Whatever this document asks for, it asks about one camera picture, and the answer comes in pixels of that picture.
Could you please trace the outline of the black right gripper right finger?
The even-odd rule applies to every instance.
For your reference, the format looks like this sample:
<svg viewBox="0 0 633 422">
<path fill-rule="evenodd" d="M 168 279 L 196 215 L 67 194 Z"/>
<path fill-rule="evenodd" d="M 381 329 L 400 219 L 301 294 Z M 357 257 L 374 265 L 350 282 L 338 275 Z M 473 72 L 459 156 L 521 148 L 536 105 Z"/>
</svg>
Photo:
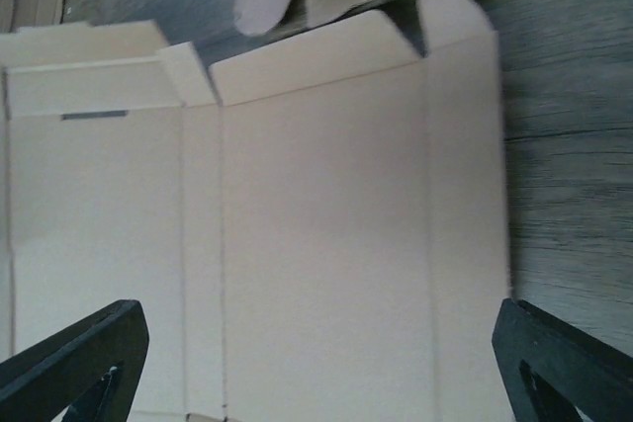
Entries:
<svg viewBox="0 0 633 422">
<path fill-rule="evenodd" d="M 505 299 L 492 343 L 517 421 L 630 421 L 632 358 L 525 300 Z"/>
</svg>

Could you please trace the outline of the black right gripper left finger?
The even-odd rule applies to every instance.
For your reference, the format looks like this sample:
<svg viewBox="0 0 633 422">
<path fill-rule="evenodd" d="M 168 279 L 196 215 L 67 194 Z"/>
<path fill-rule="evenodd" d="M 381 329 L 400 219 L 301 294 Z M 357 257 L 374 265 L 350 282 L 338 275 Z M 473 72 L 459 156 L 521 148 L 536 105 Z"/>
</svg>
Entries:
<svg viewBox="0 0 633 422">
<path fill-rule="evenodd" d="M 141 303 L 110 303 L 1 363 L 1 419 L 126 421 L 148 344 Z"/>
</svg>

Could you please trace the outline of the cardboard box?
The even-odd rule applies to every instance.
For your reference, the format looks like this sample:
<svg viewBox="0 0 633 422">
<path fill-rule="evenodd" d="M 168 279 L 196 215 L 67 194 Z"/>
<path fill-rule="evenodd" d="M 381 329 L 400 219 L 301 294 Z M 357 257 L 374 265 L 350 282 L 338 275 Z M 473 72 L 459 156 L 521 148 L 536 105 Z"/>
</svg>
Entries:
<svg viewBox="0 0 633 422">
<path fill-rule="evenodd" d="M 1 355 L 143 306 L 135 421 L 508 421 L 497 33 L 416 0 L 205 68 L 152 22 L 1 38 Z"/>
</svg>

